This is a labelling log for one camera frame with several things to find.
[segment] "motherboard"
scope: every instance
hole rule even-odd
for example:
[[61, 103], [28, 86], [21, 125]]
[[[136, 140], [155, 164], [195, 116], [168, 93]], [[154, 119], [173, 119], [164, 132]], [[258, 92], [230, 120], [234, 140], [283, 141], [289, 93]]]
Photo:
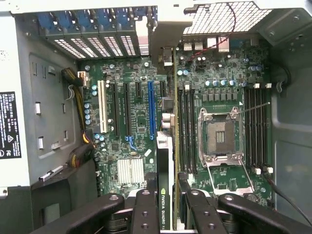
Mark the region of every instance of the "motherboard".
[[85, 121], [94, 134], [100, 194], [126, 197], [156, 172], [157, 131], [172, 133], [162, 118], [176, 77], [179, 172], [212, 197], [251, 194], [267, 205], [271, 189], [258, 170], [272, 160], [270, 89], [263, 88], [270, 82], [268, 51], [267, 44], [248, 40], [198, 54], [180, 44], [176, 74], [172, 68], [168, 75], [157, 75], [149, 58], [83, 61]]

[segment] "perforated metal vent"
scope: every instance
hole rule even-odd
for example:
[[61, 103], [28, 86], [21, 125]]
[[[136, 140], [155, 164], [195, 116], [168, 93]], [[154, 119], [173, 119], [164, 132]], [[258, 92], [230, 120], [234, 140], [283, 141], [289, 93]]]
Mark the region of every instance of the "perforated metal vent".
[[[246, 32], [268, 15], [271, 10], [260, 10], [253, 2], [229, 3], [236, 15], [234, 32]], [[226, 3], [201, 5], [193, 17], [193, 25], [184, 34], [228, 33], [232, 31], [234, 16]]]
[[114, 52], [115, 56], [123, 56], [123, 53], [121, 52], [114, 37], [104, 37], [104, 39], [106, 40], [111, 50]]
[[135, 56], [136, 52], [135, 52], [135, 50], [133, 48], [131, 37], [130, 36], [121, 36], [120, 38], [122, 40], [123, 45], [126, 48], [127, 54], [129, 56]]
[[68, 44], [65, 40], [59, 39], [59, 40], [54, 40], [59, 46], [61, 46], [63, 49], [67, 50], [69, 53], [74, 55], [78, 59], [85, 59], [86, 57], [79, 53], [73, 46]]
[[89, 48], [86, 43], [84, 43], [80, 38], [72, 38], [71, 39], [76, 46], [78, 46], [81, 50], [83, 50], [88, 56], [91, 58], [97, 58], [98, 56]]
[[96, 48], [101, 53], [103, 57], [110, 57], [110, 54], [97, 38], [88, 38], [88, 40], [94, 46], [94, 48]]

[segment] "blue expansion slot cover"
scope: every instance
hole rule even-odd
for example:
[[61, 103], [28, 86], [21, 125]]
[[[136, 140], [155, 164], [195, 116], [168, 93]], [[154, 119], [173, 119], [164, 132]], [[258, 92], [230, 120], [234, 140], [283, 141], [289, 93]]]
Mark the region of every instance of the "blue expansion slot cover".
[[150, 114], [150, 139], [154, 140], [155, 136], [155, 96], [154, 96], [154, 81], [148, 82], [148, 104], [149, 104], [149, 114]]

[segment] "black label with text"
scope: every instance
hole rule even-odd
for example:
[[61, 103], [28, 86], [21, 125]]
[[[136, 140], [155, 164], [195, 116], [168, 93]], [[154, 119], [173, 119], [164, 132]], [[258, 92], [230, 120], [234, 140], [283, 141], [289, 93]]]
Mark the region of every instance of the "black label with text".
[[0, 92], [0, 159], [21, 158], [15, 92]]

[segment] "red wire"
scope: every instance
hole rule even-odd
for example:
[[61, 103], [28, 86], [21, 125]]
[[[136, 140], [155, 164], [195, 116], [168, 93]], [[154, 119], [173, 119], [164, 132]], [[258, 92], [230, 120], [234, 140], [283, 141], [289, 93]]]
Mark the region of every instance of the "red wire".
[[235, 15], [235, 12], [234, 12], [233, 8], [230, 6], [230, 4], [229, 4], [229, 3], [226, 3], [226, 5], [227, 5], [227, 6], [229, 7], [229, 9], [232, 11], [232, 14], [233, 14], [233, 16], [234, 16], [234, 25], [233, 25], [232, 31], [230, 32], [230, 34], [228, 34], [227, 37], [225, 37], [225, 39], [223, 39], [223, 40], [220, 41], [219, 43], [217, 43], [217, 44], [215, 44], [215, 45], [212, 45], [212, 46], [210, 46], [210, 47], [208, 47], [208, 48], [205, 48], [205, 49], [203, 49], [203, 50], [201, 50], [201, 51], [199, 51], [199, 52], [193, 54], [193, 55], [191, 56], [191, 59], [190, 59], [190, 60], [192, 60], [195, 56], [200, 55], [200, 54], [202, 54], [203, 52], [205, 52], [205, 51], [207, 51], [207, 50], [209, 50], [209, 49], [211, 49], [211, 48], [213, 48], [213, 47], [215, 47], [215, 46], [218, 46], [219, 44], [222, 44], [223, 42], [225, 42], [226, 40], [228, 40], [229, 37], [230, 37], [230, 35], [234, 32], [235, 27], [236, 27], [236, 15]]

